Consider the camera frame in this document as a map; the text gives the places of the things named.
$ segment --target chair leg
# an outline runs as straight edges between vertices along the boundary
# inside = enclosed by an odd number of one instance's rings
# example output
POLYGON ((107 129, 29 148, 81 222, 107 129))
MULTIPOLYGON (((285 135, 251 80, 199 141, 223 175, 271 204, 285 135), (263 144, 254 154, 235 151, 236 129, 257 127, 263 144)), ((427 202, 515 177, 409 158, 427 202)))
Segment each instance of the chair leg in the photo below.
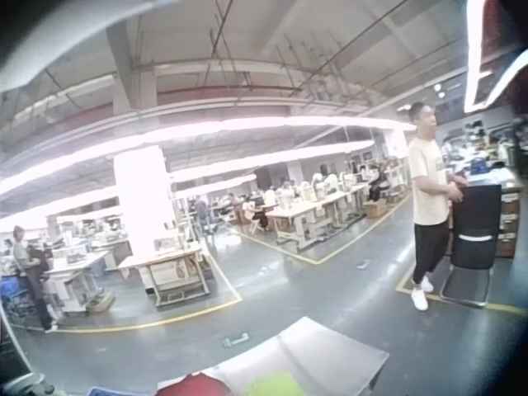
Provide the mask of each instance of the chair leg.
POLYGON ((450 283, 450 279, 451 279, 451 276, 453 275, 453 271, 454 270, 455 270, 455 267, 451 265, 449 267, 449 275, 445 279, 444 285, 442 286, 442 288, 440 290, 440 298, 443 301, 446 301, 446 302, 449 302, 449 303, 466 305, 468 307, 473 307, 473 308, 484 308, 488 304, 489 286, 491 284, 493 268, 489 268, 486 271, 486 289, 484 291, 484 297, 480 301, 471 300, 471 299, 454 299, 452 297, 446 296, 446 289, 447 289, 447 286, 450 283))

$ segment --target green fabric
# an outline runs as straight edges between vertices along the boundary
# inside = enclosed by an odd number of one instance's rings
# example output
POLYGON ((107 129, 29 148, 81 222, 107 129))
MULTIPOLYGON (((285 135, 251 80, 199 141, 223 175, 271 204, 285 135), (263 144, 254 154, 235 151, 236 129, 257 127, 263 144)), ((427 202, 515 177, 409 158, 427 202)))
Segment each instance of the green fabric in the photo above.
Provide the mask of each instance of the green fabric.
POLYGON ((277 373, 257 379, 246 396, 308 396, 290 373, 277 373))

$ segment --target hand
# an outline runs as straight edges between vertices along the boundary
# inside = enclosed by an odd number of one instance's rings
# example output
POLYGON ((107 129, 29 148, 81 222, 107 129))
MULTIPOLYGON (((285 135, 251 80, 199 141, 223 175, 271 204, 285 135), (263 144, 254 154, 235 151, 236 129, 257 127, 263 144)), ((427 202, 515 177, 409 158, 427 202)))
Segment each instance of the hand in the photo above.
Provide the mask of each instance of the hand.
POLYGON ((459 187, 457 187, 454 182, 449 183, 447 186, 447 197, 453 202, 461 202, 464 198, 459 190, 459 187))
POLYGON ((463 178, 462 176, 458 175, 453 175, 453 182, 462 187, 466 187, 468 185, 468 181, 465 180, 465 178, 463 178))

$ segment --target concrete floor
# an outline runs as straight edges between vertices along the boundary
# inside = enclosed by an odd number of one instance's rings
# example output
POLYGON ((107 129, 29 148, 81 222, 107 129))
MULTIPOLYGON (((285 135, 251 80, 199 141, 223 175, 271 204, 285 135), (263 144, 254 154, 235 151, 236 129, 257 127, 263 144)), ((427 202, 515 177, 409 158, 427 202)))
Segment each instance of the concrete floor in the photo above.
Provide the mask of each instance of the concrete floor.
MULTIPOLYGON (((390 353, 375 395, 479 394, 515 348, 526 317, 436 301, 428 312, 416 311, 395 290, 413 264, 411 213, 407 201, 318 266, 235 233, 218 235, 211 253, 243 301, 206 315, 136 331, 16 334, 35 368, 69 392, 99 385, 137 393, 236 356, 308 316, 390 353), (224 347, 226 337, 241 332, 249 341, 224 347)), ((521 222, 526 235, 526 210, 521 222)), ((519 244, 510 268, 497 272, 491 300, 526 307, 526 258, 519 244)))

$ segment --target white sneaker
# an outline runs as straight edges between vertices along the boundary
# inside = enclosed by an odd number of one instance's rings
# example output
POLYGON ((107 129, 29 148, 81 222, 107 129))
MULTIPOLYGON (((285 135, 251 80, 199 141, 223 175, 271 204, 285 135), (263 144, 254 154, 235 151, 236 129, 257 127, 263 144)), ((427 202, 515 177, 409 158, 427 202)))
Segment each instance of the white sneaker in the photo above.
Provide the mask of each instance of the white sneaker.
POLYGON ((412 290, 411 298, 414 306, 418 311, 427 311, 429 304, 427 303, 426 294, 422 289, 415 288, 412 290))
POLYGON ((432 293, 432 291, 435 289, 435 286, 433 286, 432 283, 429 281, 427 275, 423 277, 420 286, 422 287, 422 290, 426 293, 432 293))
POLYGON ((50 334, 52 332, 56 332, 57 330, 58 330, 57 325, 56 324, 52 324, 51 327, 48 330, 44 330, 44 332, 46 334, 50 334))

